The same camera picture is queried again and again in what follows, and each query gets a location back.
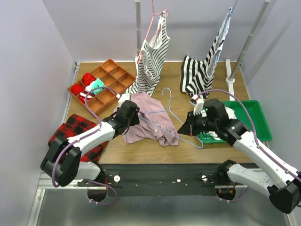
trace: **red and black plaid cloth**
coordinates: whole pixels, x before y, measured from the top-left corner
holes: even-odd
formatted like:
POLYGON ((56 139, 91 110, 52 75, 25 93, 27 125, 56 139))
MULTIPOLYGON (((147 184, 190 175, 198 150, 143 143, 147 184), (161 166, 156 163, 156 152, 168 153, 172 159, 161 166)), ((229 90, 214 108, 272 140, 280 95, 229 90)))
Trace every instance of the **red and black plaid cloth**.
MULTIPOLYGON (((96 126, 95 123, 80 117, 76 114, 73 114, 70 116, 70 118, 67 120, 66 123, 62 124, 60 128, 57 129, 57 131, 54 133, 54 135, 51 137, 51 139, 48 142, 48 146, 50 147, 52 142, 56 137, 73 137, 78 134, 81 134, 83 132, 86 132, 89 129, 92 129, 94 126, 96 126)), ((90 150, 88 153, 86 153, 84 156, 81 157, 80 161, 94 161, 97 162, 100 154, 103 152, 105 147, 107 146, 108 142, 103 142, 99 146, 96 146, 92 150, 90 150)))

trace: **pink cloth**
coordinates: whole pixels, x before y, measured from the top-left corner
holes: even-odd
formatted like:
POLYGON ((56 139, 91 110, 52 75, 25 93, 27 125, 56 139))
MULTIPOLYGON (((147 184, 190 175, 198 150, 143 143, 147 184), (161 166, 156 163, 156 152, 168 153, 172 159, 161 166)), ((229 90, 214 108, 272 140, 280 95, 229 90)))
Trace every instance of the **pink cloth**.
MULTIPOLYGON (((138 107, 140 107, 140 112, 143 113, 164 110, 164 107, 160 101, 152 98, 150 95, 146 93, 132 94, 131 100, 135 102, 138 105, 138 107)), ((149 115, 148 114, 141 115, 139 113, 138 115, 139 115, 140 124, 131 126, 128 132, 125 135, 123 135, 123 139, 127 144, 132 144, 144 138, 149 138, 153 140, 159 140, 160 145, 164 147, 167 145, 179 145, 179 138, 174 137, 166 133, 165 131, 158 129, 157 127, 149 124, 148 122, 144 121, 141 118, 141 116, 143 115, 143 117, 146 120, 152 122, 153 124, 157 125, 160 128, 165 129, 171 134, 179 136, 167 112, 151 113, 149 115)))

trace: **white wall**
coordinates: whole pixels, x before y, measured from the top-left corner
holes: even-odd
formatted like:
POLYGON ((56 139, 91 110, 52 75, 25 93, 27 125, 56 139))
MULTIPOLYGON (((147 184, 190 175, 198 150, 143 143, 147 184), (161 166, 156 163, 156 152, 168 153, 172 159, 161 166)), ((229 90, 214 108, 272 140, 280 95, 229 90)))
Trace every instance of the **white wall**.
MULTIPOLYGON (((227 11, 236 0, 154 0, 155 11, 169 8, 171 37, 167 60, 185 55, 204 59, 227 11)), ((75 61, 134 60, 136 23, 134 0, 43 0, 75 61)), ((236 60, 263 0, 239 0, 221 60, 236 60)), ((141 0, 142 37, 152 17, 151 0, 141 0)), ((150 36, 157 28, 155 19, 150 36)))
MULTIPOLYGON (((263 108, 271 149, 301 170, 301 2, 278 0, 243 62, 249 95, 263 108)), ((301 222, 301 211, 296 210, 301 222)))
POLYGON ((0 225, 24 226, 74 63, 41 0, 0 7, 0 225))

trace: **teal cloth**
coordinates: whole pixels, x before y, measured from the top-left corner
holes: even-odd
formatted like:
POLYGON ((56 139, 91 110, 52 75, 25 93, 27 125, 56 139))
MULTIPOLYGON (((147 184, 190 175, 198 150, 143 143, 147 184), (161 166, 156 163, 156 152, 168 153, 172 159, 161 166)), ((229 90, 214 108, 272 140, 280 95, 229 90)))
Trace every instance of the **teal cloth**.
MULTIPOLYGON (((101 87, 101 86, 104 86, 104 83, 103 81, 101 81, 100 79, 96 79, 93 83, 92 83, 92 87, 91 87, 91 90, 97 88, 97 87, 101 87)), ((97 95, 99 92, 101 92, 103 89, 97 89, 97 90, 94 90, 92 92, 92 94, 94 95, 97 95)))

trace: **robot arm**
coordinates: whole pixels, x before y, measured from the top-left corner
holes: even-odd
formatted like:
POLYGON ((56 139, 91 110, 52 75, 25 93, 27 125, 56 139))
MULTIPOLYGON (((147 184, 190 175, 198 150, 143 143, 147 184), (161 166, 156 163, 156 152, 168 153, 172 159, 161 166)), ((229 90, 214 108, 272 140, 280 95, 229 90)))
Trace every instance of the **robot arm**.
POLYGON ((42 161, 41 169, 51 177, 59 153, 67 145, 78 141, 67 150, 65 159, 59 161, 55 170, 55 181, 60 186, 66 186, 74 179, 96 179, 101 173, 101 168, 92 162, 80 162, 80 159, 97 145, 123 134, 129 126, 139 124, 139 108, 129 99, 129 94, 121 96, 119 99, 120 108, 103 120, 101 128, 96 125, 80 135, 67 139, 57 137, 42 161))
POLYGON ((215 175, 205 176, 214 183, 233 181, 244 184, 268 196, 272 204, 282 212, 290 213, 301 201, 301 183, 288 174, 288 171, 280 168, 271 157, 299 178, 301 178, 300 172, 281 160, 259 141, 259 145, 270 157, 261 151, 254 141, 253 132, 240 120, 229 119, 223 103, 218 99, 205 102, 197 99, 191 102, 196 105, 194 111, 188 112, 187 120, 178 133, 196 136, 202 131, 214 131, 220 139, 245 153, 264 172, 260 174, 228 160, 218 168, 215 175), (199 114, 203 105, 206 117, 199 114))

